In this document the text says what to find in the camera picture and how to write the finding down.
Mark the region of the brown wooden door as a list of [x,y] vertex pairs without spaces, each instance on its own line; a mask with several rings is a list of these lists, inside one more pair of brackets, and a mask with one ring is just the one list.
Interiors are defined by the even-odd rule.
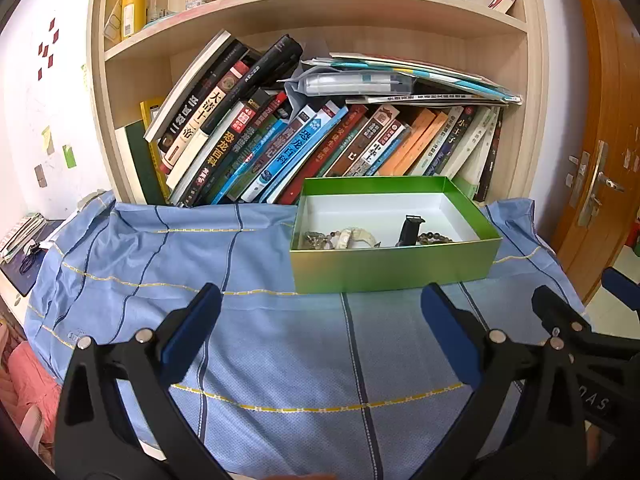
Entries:
[[584,304],[601,273],[622,250],[639,209],[639,31],[620,0],[579,0],[586,32],[588,84],[579,153],[594,157],[608,144],[604,173],[625,192],[600,188],[602,202],[588,228],[567,204],[552,237],[560,265]]

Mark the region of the orange book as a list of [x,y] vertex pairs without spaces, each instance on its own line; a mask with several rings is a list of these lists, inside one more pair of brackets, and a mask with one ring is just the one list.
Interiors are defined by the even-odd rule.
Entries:
[[424,108],[409,127],[409,131],[404,135],[398,147],[393,150],[390,157],[382,163],[380,169],[375,173],[377,176],[393,177],[402,176],[405,173],[404,161],[420,140],[425,130],[434,122],[436,114]]

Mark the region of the stack of magazines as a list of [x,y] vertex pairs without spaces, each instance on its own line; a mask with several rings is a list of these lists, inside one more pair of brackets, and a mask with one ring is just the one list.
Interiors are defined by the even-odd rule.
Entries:
[[332,52],[307,58],[283,81],[289,94],[342,96],[352,104],[398,102],[520,106],[523,98],[484,76],[440,65]]

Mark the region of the white green book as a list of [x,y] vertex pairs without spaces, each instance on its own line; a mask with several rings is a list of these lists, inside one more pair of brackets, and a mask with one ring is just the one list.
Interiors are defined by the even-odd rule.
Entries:
[[480,177],[488,159],[489,150],[494,140],[495,132],[500,118],[501,108],[495,107],[488,126],[484,128],[484,134],[475,145],[474,150],[466,159],[458,173],[454,176],[454,184],[460,188],[467,198],[473,198],[480,188]]

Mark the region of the green cardboard box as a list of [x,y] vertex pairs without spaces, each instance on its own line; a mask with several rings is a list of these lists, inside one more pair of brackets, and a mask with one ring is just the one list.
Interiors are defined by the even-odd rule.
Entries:
[[[369,231],[377,248],[336,249],[335,234]],[[486,278],[497,229],[445,177],[305,181],[290,246],[296,292],[379,292]]]

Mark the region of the wooden bookshelf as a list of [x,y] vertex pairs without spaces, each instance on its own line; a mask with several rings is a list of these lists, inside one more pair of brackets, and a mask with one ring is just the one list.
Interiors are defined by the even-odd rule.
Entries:
[[136,122],[140,103],[167,96],[221,30],[264,50],[291,35],[310,53],[408,58],[485,76],[520,94],[504,118],[488,200],[532,190],[548,90],[542,0],[500,13],[466,0],[155,0],[166,20],[114,44],[104,36],[118,0],[89,0],[87,56],[106,173],[115,196],[134,198],[115,132]]

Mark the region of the black red book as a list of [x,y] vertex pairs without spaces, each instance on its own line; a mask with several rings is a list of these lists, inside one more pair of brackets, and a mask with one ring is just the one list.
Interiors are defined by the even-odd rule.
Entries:
[[478,185],[477,192],[474,196],[474,200],[479,203],[484,202],[486,200],[486,197],[489,191],[490,180],[492,177],[492,173],[494,172],[495,162],[496,162],[497,153],[498,153],[500,134],[501,134],[502,124],[503,124],[503,115],[504,115],[503,111],[500,110],[498,114],[495,130],[494,130],[494,134],[492,135],[491,142],[489,144],[489,152],[485,160],[485,166],[483,168],[482,174],[480,175],[480,184]]

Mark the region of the yellow canister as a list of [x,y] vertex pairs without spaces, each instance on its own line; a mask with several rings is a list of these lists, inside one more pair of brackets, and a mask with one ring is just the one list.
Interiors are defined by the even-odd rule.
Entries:
[[122,39],[140,32],[146,23],[146,0],[122,0]]

